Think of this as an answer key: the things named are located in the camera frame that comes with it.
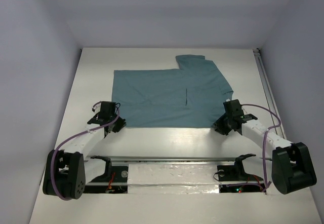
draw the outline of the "gray fabric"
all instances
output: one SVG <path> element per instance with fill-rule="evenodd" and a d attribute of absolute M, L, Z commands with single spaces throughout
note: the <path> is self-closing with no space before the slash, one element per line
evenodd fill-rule
<path fill-rule="evenodd" d="M 115 70 L 112 101 L 128 127 L 210 128 L 233 90 L 213 61 L 176 56 L 180 69 Z"/>

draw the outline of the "purple cable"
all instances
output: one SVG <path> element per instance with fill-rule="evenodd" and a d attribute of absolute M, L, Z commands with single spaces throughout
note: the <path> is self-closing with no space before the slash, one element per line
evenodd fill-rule
<path fill-rule="evenodd" d="M 115 123 L 115 122 L 117 121 L 118 118 L 119 118 L 119 109 L 117 109 L 117 116 L 116 116 L 116 118 L 115 118 L 113 121 L 111 121 L 111 122 L 108 123 L 108 124 L 104 124 L 104 125 L 98 126 L 98 127 L 96 127 L 96 128 L 90 129 L 89 131 L 95 131 L 95 130 L 98 130 L 98 129 L 101 129 L 101 128 L 104 128 L 104 127 L 110 126 L 110 125 L 112 125 L 113 123 Z M 78 133 L 78 134 L 76 134 L 76 135 L 73 135 L 73 136 L 67 138 L 65 141 L 63 141 L 62 143 L 60 143 L 60 144 L 56 147 L 56 149 L 55 149 L 55 151 L 54 151 L 54 153 L 53 153 L 53 156 L 52 156 L 52 159 L 51 159 L 51 183 L 52 183 L 52 186 L 53 186 L 54 192 L 55 192 L 56 195 L 57 195 L 60 199 L 62 199 L 62 200 L 71 200 L 71 199 L 68 199 L 68 198 L 62 196 L 61 193 L 59 192 L 59 190 L 57 189 L 56 184 L 55 184 L 55 179 L 54 179 L 54 160 L 55 160 L 55 157 L 56 157 L 57 152 L 59 151 L 59 149 L 61 148 L 62 145 L 68 143 L 70 140 L 72 140 L 72 139 L 74 139 L 74 138 L 76 138 L 76 137 L 78 137 L 78 136 L 81 136 L 81 135 L 84 135 L 84 134 L 89 133 L 89 131 L 86 130 L 86 131 L 80 132 L 80 133 Z"/>
<path fill-rule="evenodd" d="M 265 185 L 265 188 L 262 190 L 262 192 L 264 192 L 267 188 L 269 188 L 269 186 L 271 184 L 270 181 L 268 182 L 267 167 L 266 167 L 266 162 L 265 162 L 265 150 L 266 150 L 265 148 L 266 148 L 267 137 L 268 137 L 269 130 L 274 129 L 274 128 L 277 128 L 277 127 L 280 127 L 281 120 L 277 116 L 277 114 L 275 114 L 274 112 L 270 111 L 269 109 L 267 109 L 267 108 L 265 108 L 263 106 L 254 105 L 254 104 L 242 104 L 241 106 L 255 106 L 255 107 L 261 108 L 263 110 L 266 110 L 270 114 L 274 115 L 277 118 L 277 120 L 278 120 L 278 124 L 277 125 L 274 125 L 274 126 L 270 126 L 268 128 L 268 130 L 264 133 L 264 137 L 263 137 L 263 144 L 262 144 L 262 163 L 263 163 L 263 173 L 264 173 L 264 185 Z"/>

